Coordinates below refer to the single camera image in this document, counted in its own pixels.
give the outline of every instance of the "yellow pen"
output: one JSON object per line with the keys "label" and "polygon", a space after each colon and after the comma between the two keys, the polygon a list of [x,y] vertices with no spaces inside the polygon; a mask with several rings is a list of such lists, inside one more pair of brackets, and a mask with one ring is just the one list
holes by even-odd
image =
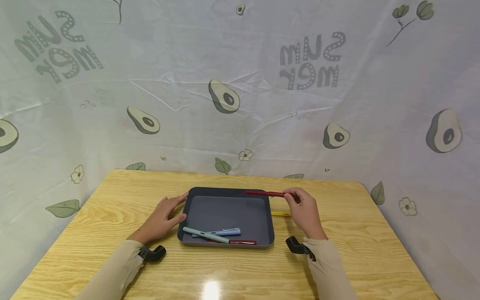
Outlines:
{"label": "yellow pen", "polygon": [[292,216],[290,212],[272,212],[272,216]]}

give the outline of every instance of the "hand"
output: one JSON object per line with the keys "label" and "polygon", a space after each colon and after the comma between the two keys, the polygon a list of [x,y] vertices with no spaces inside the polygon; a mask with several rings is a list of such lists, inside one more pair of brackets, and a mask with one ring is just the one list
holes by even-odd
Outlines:
{"label": "hand", "polygon": [[328,240],[318,216],[317,201],[301,188],[283,191],[290,206],[292,219],[309,239]]}
{"label": "hand", "polygon": [[163,198],[145,223],[132,233],[127,240],[136,240],[146,245],[165,236],[170,229],[187,218],[186,214],[178,214],[172,219],[168,219],[175,207],[183,203],[187,196],[188,192],[170,199]]}

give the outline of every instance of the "white flower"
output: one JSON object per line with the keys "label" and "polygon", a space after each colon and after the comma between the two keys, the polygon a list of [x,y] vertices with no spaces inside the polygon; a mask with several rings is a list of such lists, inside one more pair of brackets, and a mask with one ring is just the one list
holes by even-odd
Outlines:
{"label": "white flower", "polygon": [[74,183],[80,183],[84,177],[84,167],[82,165],[76,167],[70,177]]}
{"label": "white flower", "polygon": [[248,149],[245,149],[245,151],[240,151],[239,153],[239,160],[240,161],[249,161],[250,158],[252,157],[253,155],[253,152],[248,150]]}
{"label": "white flower", "polygon": [[410,198],[403,198],[398,202],[398,206],[400,206],[400,210],[406,216],[415,216],[417,214],[417,206]]}

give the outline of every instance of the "left hand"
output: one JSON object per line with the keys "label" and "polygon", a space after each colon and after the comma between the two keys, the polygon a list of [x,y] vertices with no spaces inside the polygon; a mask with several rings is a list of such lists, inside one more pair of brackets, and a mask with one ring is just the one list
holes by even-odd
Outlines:
{"label": "left hand", "polygon": [[168,216],[172,213],[175,207],[183,203],[187,196],[188,192],[174,198],[163,198],[145,223],[127,239],[136,240],[143,245],[146,245],[165,236],[170,229],[187,218],[186,214],[178,214],[172,219],[168,219]]}

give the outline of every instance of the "avocado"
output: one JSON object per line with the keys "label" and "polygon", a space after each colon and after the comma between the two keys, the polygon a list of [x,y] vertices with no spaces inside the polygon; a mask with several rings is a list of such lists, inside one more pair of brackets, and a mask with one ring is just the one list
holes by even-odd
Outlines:
{"label": "avocado", "polygon": [[160,123],[154,116],[147,114],[133,106],[127,107],[130,119],[135,123],[137,129],[145,134],[155,134],[160,130]]}
{"label": "avocado", "polygon": [[350,138],[350,133],[336,123],[330,123],[325,127],[324,146],[328,149],[337,149],[345,145]]}
{"label": "avocado", "polygon": [[243,15],[243,12],[245,11],[245,4],[240,4],[237,6],[237,15],[241,16]]}
{"label": "avocado", "polygon": [[211,80],[208,84],[208,91],[212,96],[215,108],[224,114],[231,114],[236,112],[240,107],[240,98],[226,85],[218,80]]}
{"label": "avocado", "polygon": [[0,119],[0,153],[12,148],[18,141],[18,130],[10,122]]}
{"label": "avocado", "polygon": [[452,109],[438,112],[427,132],[427,146],[437,153],[447,153],[457,148],[462,141],[458,116]]}

